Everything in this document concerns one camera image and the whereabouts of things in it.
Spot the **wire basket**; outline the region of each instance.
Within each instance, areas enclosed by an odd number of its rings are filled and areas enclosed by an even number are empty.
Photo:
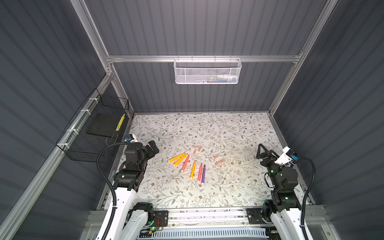
[[[240,76],[240,59],[229,61],[179,61],[175,58],[177,84],[237,84]]]
[[[81,110],[82,116],[79,123],[70,131],[70,135],[66,142],[57,142],[56,145],[65,152],[65,154],[74,161],[96,162],[98,154],[106,146],[115,142],[121,142],[124,136],[124,130],[128,124],[129,117],[129,102],[126,98],[118,98],[113,96],[99,95],[93,100],[87,110]],[[114,129],[110,132],[111,137],[98,136],[89,134],[92,126],[98,115],[112,116],[115,119],[124,119],[115,125],[116,128],[120,125],[119,130]],[[100,163],[108,163],[109,160],[114,160],[119,146],[114,146],[107,149],[100,158]]]

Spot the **gray wall panel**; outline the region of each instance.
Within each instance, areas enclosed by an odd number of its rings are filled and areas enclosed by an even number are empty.
[[[325,0],[86,0],[110,55],[292,55]]]
[[[0,16],[0,189],[7,196],[0,198],[2,222],[105,71],[69,1],[0,1]],[[61,228],[66,239],[81,233],[86,217],[76,211],[94,209],[104,185],[94,164],[63,161],[14,239],[46,238],[53,226],[51,233]],[[77,192],[81,187],[87,195],[54,199],[59,185]]]
[[[382,0],[339,1],[275,114],[288,145],[314,160],[312,195],[342,239],[384,231],[383,15]]]
[[[268,110],[291,63],[244,63],[238,84],[176,84],[172,63],[115,63],[136,112]]]

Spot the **floral pattern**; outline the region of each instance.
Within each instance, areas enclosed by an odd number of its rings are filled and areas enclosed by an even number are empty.
[[[154,140],[160,149],[148,161],[135,203],[151,202],[158,209],[232,207],[262,205],[270,198],[266,169],[256,159],[257,145],[262,143],[278,154],[282,147],[267,113],[136,115],[130,133],[143,143]],[[193,146],[202,146],[201,152],[193,155]],[[168,159],[183,152],[190,158],[181,172],[184,161],[173,166]],[[214,164],[222,159],[224,163]],[[201,163],[206,165],[205,184],[197,181]],[[299,186],[295,192],[302,200]]]

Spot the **orange marker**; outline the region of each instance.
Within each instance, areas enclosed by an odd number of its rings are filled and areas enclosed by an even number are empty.
[[[203,171],[203,164],[200,164],[199,176],[197,177],[197,181],[201,182],[201,172]]]
[[[192,166],[191,179],[193,179],[193,174],[195,173],[195,168],[196,168],[196,161],[193,163],[193,166]]]
[[[185,154],[185,152],[182,153],[182,154],[177,155],[176,157],[173,157],[173,158],[169,159],[168,162],[173,162],[173,161],[175,161],[176,159],[178,159],[179,157],[183,156],[184,154]]]
[[[179,160],[177,160],[177,162],[175,162],[175,163],[173,164],[173,166],[178,165],[181,161],[183,161],[183,159],[184,159],[186,156],[187,156],[187,154],[184,154],[184,156],[182,156]]]
[[[181,172],[184,172],[185,171],[185,167],[187,166],[188,164],[188,160],[189,160],[189,155],[187,156],[187,159],[185,160],[185,163],[183,165],[183,168],[181,169]]]

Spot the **black wire basket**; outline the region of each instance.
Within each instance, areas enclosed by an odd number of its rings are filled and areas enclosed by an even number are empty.
[[[99,95],[72,129],[66,142],[56,145],[74,161],[96,162],[98,154],[106,146],[121,142],[129,121],[129,102],[126,98]],[[100,163],[114,161],[119,146],[107,149],[100,157]]]

